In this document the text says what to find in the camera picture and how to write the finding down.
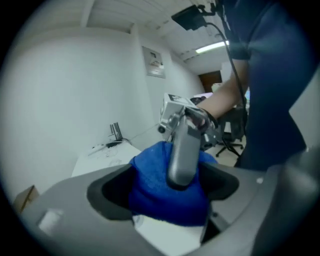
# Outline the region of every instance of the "white ceiling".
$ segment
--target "white ceiling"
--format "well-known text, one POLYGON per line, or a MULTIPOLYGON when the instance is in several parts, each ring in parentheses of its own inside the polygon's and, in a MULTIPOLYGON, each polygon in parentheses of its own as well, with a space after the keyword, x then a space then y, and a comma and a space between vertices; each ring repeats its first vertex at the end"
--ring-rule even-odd
MULTIPOLYGON (((134 23, 145 26, 160 36, 171 50, 196 74, 220 70, 227 60, 224 50, 197 54, 196 49, 221 41, 213 27, 186 31, 171 16, 191 5, 205 5, 212 0, 48 0, 29 21, 22 36, 44 31, 79 27, 109 28, 129 33, 134 23)), ((206 17, 223 31, 217 16, 206 17)))

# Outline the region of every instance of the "ceiling light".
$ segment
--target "ceiling light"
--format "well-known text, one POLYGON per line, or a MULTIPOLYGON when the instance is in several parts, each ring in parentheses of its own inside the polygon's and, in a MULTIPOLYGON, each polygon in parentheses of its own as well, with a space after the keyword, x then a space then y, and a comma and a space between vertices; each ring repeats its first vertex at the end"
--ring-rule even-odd
POLYGON ((225 46, 225 43, 223 41, 222 42, 216 42, 216 43, 207 45, 205 47, 199 48, 199 49, 197 49, 195 51, 196 51, 197 54, 202 54, 204 52, 211 51, 213 49, 216 49, 216 48, 219 48, 219 47, 224 47, 224 46, 225 46))

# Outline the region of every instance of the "framed picture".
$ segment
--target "framed picture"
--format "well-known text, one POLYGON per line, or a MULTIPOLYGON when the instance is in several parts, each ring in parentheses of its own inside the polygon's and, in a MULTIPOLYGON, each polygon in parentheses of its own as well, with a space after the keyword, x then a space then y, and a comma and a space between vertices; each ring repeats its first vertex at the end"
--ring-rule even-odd
POLYGON ((146 74, 148 76, 166 78, 161 54, 147 47, 142 47, 146 74))

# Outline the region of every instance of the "office chair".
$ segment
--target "office chair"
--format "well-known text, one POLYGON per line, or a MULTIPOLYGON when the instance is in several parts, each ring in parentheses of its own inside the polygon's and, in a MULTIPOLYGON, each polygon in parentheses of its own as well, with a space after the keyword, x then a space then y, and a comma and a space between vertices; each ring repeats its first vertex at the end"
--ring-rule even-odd
POLYGON ((222 138, 227 146, 224 143, 218 143, 218 145, 222 145, 224 147, 215 155, 217 158, 227 149, 239 157, 240 155, 236 153, 237 151, 235 150, 235 147, 240 147, 241 150, 244 149, 242 144, 233 143, 236 139, 242 141, 242 137, 245 135, 243 111, 243 106, 237 106, 218 119, 220 132, 222 133, 222 138), (227 122, 230 123, 231 132, 224 132, 227 122))

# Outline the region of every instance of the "cardboard box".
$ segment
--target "cardboard box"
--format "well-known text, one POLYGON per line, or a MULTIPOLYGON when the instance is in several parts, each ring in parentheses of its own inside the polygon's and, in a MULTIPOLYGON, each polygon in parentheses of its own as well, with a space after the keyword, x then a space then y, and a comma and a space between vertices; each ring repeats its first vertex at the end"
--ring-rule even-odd
POLYGON ((39 192, 36 187, 32 185, 16 196, 13 202, 13 208, 20 214, 38 196, 39 192))

